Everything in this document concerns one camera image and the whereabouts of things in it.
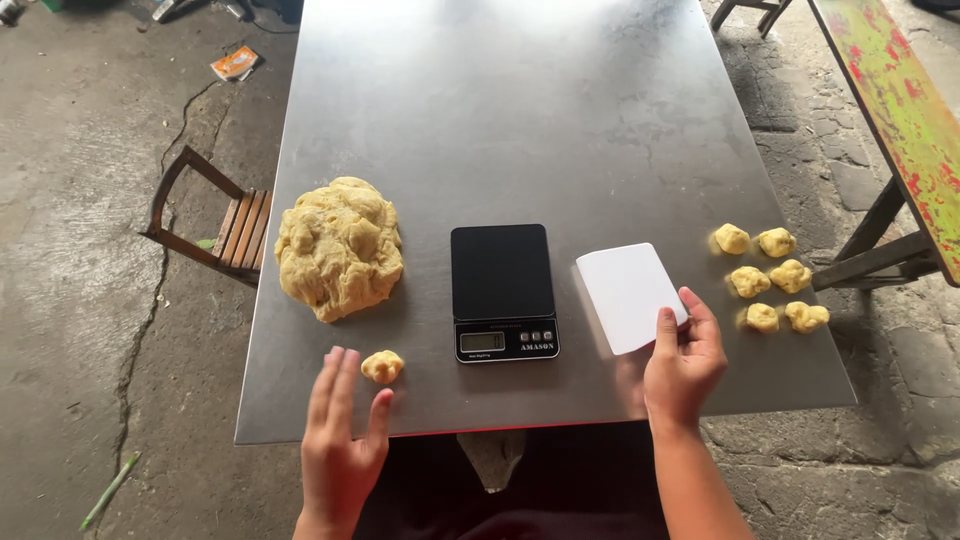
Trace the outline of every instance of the person's lap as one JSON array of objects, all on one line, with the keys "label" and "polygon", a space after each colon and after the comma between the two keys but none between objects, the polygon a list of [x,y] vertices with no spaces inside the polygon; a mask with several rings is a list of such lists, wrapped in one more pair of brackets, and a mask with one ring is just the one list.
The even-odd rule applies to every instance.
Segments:
[{"label": "person's lap", "polygon": [[661,527],[646,422],[530,429],[507,487],[494,494],[484,489],[455,435],[391,439],[353,537],[482,537],[477,531],[484,524],[503,530],[522,527],[519,522],[531,516],[558,514],[563,518],[550,522],[561,529],[574,527],[566,523],[571,520],[601,527],[613,516]]}]

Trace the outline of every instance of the large dough ball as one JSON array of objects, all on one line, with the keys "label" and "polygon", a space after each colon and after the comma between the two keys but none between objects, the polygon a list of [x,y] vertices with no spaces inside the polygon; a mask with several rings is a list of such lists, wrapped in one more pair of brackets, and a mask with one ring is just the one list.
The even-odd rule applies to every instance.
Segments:
[{"label": "large dough ball", "polygon": [[747,308],[747,324],[763,333],[773,333],[780,329],[780,318],[772,307],[752,304]]},{"label": "large dough ball", "polygon": [[730,223],[717,229],[713,237],[720,244],[720,249],[732,255],[740,255],[750,248],[750,235]]},{"label": "large dough ball", "polygon": [[741,266],[733,270],[730,281],[736,287],[736,293],[743,298],[754,298],[770,288],[770,279],[753,266]]},{"label": "large dough ball", "polygon": [[785,260],[778,268],[770,271],[770,281],[784,292],[793,294],[810,284],[813,273],[795,258]]},{"label": "large dough ball", "polygon": [[803,302],[791,302],[786,305],[786,316],[790,317],[793,330],[810,333],[830,320],[830,312],[823,306],[808,306]]},{"label": "large dough ball", "polygon": [[373,353],[360,364],[360,373],[367,379],[380,384],[393,382],[401,369],[403,369],[403,358],[393,351]]},{"label": "large dough ball", "polygon": [[394,205],[359,178],[302,194],[274,246],[283,292],[331,323],[390,295],[403,270]]},{"label": "large dough ball", "polygon": [[783,227],[764,231],[756,240],[770,257],[783,257],[797,248],[797,238]]}]

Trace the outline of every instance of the stone floor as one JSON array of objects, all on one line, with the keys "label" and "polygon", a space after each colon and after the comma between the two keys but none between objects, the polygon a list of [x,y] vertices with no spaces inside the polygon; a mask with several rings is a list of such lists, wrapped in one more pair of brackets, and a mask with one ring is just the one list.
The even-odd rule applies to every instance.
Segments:
[{"label": "stone floor", "polygon": [[[297,37],[217,5],[151,25],[154,5],[51,15],[30,4],[0,29],[10,538],[81,537],[133,451],[143,459],[87,537],[286,537],[300,505],[296,447],[231,445],[252,291],[135,234],[183,143],[244,186],[272,184]],[[960,16],[888,5],[960,116]],[[738,8],[717,45],[804,254],[823,263],[889,170],[806,3],[766,40],[756,19]],[[244,83],[218,82],[206,64],[240,43],[264,63]],[[178,233],[215,234],[226,200],[210,184],[187,177],[171,198]],[[904,214],[890,235],[915,228]],[[821,301],[860,405],[703,423],[757,537],[960,538],[960,291],[930,276]],[[522,448],[516,432],[462,442],[490,487]]]}]

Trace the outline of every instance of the white dough scraper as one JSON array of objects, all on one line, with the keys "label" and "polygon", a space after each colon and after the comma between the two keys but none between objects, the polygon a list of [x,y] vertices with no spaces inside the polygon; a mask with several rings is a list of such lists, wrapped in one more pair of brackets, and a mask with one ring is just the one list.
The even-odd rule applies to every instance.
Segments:
[{"label": "white dough scraper", "polygon": [[577,268],[615,355],[656,340],[661,307],[673,308],[678,326],[686,323],[684,303],[653,245],[588,253],[577,258]]}]

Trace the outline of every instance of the digital scale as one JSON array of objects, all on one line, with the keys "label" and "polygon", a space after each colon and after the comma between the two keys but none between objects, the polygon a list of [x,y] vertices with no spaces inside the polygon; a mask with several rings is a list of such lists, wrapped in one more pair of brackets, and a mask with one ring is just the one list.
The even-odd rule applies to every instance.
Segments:
[{"label": "digital scale", "polygon": [[543,225],[454,229],[450,266],[459,361],[529,360],[560,353]]}]

